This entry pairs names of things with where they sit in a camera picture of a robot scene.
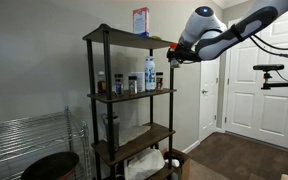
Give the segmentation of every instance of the door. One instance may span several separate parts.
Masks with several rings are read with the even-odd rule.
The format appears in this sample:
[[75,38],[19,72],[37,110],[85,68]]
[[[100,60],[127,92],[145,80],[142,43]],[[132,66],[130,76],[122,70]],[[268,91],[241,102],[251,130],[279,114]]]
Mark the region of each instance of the door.
[[201,62],[199,141],[216,130],[219,59]]
[[[258,36],[274,46],[288,47],[288,13]],[[253,70],[256,64],[284,64],[284,70],[279,72],[288,80],[288,59],[265,53],[250,40],[231,48],[227,57],[230,72],[226,130],[288,148],[288,87],[262,90],[264,73]],[[277,72],[270,74],[273,78],[269,82],[285,82]]]

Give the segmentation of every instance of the carpet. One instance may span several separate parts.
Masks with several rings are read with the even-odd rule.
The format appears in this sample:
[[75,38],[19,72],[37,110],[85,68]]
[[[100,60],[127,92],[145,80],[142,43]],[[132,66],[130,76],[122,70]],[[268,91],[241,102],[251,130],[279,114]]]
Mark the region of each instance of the carpet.
[[191,160],[189,180],[229,180],[229,179]]
[[288,174],[288,152],[231,134],[213,133],[189,155],[231,180],[279,180]]

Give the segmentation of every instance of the brown bottle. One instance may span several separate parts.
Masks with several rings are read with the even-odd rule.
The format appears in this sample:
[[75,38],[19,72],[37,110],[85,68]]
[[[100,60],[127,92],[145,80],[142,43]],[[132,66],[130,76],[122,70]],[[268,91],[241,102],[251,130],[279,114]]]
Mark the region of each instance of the brown bottle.
[[98,72],[97,92],[106,93],[105,74],[103,71]]

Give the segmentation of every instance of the cup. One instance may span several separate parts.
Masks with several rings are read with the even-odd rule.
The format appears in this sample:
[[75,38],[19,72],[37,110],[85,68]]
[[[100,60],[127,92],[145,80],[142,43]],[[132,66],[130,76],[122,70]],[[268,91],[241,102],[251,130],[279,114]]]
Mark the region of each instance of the cup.
[[[108,117],[107,114],[102,114],[101,116],[105,131],[106,131],[106,140],[108,142]],[[118,116],[113,116],[113,136],[114,136],[114,150],[117,151],[119,148],[119,124],[120,124],[120,118]]]

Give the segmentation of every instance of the small jar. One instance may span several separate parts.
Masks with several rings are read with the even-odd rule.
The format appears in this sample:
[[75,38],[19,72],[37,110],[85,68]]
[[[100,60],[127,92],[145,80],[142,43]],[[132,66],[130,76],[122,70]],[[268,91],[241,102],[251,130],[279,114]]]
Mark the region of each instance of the small jar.
[[115,93],[116,95],[122,95],[124,90],[123,74],[115,74]]
[[156,72],[156,90],[163,90],[163,72]]
[[137,76],[128,77],[128,93],[130,95],[137,94]]
[[104,71],[98,72],[97,92],[98,93],[105,93],[106,92],[106,82],[105,82]]

